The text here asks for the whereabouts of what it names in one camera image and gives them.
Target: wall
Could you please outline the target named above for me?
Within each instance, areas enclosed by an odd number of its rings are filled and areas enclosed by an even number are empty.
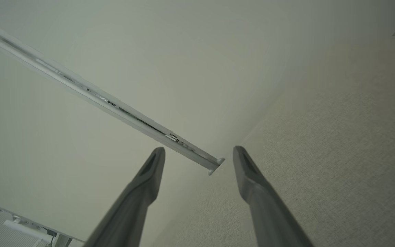
[[[86,240],[159,146],[0,53],[1,208]],[[149,220],[171,219],[181,203],[168,195],[208,178],[180,154],[167,149],[166,157],[159,192],[165,200],[149,208]],[[180,176],[188,172],[192,178]]]
[[[395,38],[287,78],[243,145],[314,246],[395,246]],[[227,160],[154,246],[256,246]]]

